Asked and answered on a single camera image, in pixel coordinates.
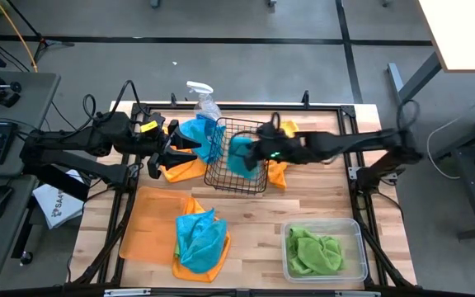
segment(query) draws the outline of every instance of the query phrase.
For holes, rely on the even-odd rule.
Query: yellow tag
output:
[[[147,124],[144,124],[144,125],[141,125],[140,126],[140,132],[144,133],[144,132],[148,132],[150,131],[151,129],[154,129],[157,127],[157,122],[155,120],[152,120],[150,121],[149,123]]]

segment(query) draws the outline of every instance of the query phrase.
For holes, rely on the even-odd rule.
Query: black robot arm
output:
[[[330,163],[326,160],[342,153],[387,150],[371,167],[357,171],[358,188],[364,193],[374,190],[382,177],[395,172],[399,166],[415,164],[422,159],[407,130],[387,129],[348,135],[304,131],[289,137],[280,128],[280,115],[273,113],[271,120],[261,125],[255,134],[259,140],[247,145],[249,151],[243,157],[248,170],[252,170],[262,160],[293,164]]]
[[[172,120],[167,127],[168,133],[164,133],[164,120],[159,113],[153,113],[147,123],[141,124],[141,132],[135,133],[130,128],[130,118],[124,112],[113,112],[101,115],[100,118],[94,119],[91,126],[74,132],[34,130],[27,135],[20,154],[25,164],[24,172],[36,175],[43,182],[85,200],[87,187],[53,165],[99,177],[108,186],[122,187],[129,174],[128,166],[105,165],[66,152],[84,151],[92,156],[105,157],[115,148],[119,153],[149,157],[149,176],[159,178],[161,165],[169,169],[197,158],[193,153],[183,153],[171,146],[177,149],[194,149],[200,146],[178,129],[177,120]]]

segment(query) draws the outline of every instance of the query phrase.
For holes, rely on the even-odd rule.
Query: wooden table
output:
[[[435,52],[403,83],[395,63],[388,64],[394,95],[412,99],[441,69],[475,73],[475,0],[417,0]]]
[[[130,113],[133,102],[123,101],[118,111]],[[360,132],[380,129],[379,115],[375,105],[355,105]],[[193,111],[161,111],[167,118],[180,122],[189,120]],[[282,120],[294,120],[300,130],[328,130],[338,133],[336,113],[327,111],[282,111]],[[223,111],[223,116],[249,120],[268,121],[270,111]],[[382,151],[364,153],[367,165],[383,155]],[[119,163],[117,152],[99,162]],[[195,288],[257,288],[257,289],[362,289],[362,284],[301,285],[289,283],[283,274],[281,261],[280,226],[287,219],[296,218],[350,218],[350,198],[346,172],[342,158],[332,165],[292,165],[285,172],[287,189],[282,191],[268,185],[264,193],[245,196],[226,191],[216,191],[206,186],[203,178],[171,184],[164,177],[153,180],[146,170],[141,173],[139,186],[186,191],[203,207],[214,207],[217,216],[228,221],[232,241],[223,269],[210,284],[179,280],[173,276],[170,266],[145,262],[125,261],[123,287],[195,287]],[[105,188],[99,185],[90,191],[92,195]],[[381,186],[381,192],[396,198],[394,188]],[[98,196],[85,205],[82,224],[74,248],[71,271],[80,276],[100,251],[106,238],[113,193]],[[389,201],[373,198],[380,242],[393,264],[412,283],[416,282],[407,237],[399,210]],[[368,248],[370,271],[377,279],[375,259]],[[118,244],[111,253],[109,280],[112,276]]]

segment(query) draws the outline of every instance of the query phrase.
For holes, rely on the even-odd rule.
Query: black wire basket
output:
[[[219,118],[214,128],[210,146],[210,161],[205,172],[205,184],[217,190],[236,191],[244,194],[261,193],[266,189],[269,163],[261,161],[253,170],[252,178],[242,177],[228,168],[230,139],[237,132],[239,137],[258,140],[256,130],[263,123],[253,120]]]

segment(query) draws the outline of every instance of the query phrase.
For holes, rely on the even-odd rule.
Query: blue towel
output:
[[[215,121],[198,118],[182,123],[179,129],[185,136],[195,139],[201,144],[200,148],[194,148],[193,151],[203,162],[210,164],[221,155],[221,152],[216,153],[215,150],[214,153],[210,154],[210,146],[212,145],[211,140],[214,129],[218,130],[217,134],[222,134],[224,126],[216,127]]]
[[[194,273],[205,273],[219,263],[227,221],[214,221],[215,210],[176,219],[179,260]]]
[[[258,173],[258,167],[252,169],[252,171],[248,171],[245,162],[243,161],[243,156],[250,151],[250,149],[247,148],[247,144],[251,143],[252,139],[234,137],[232,141],[230,141],[230,146],[228,148],[228,169],[246,179],[252,179]]]

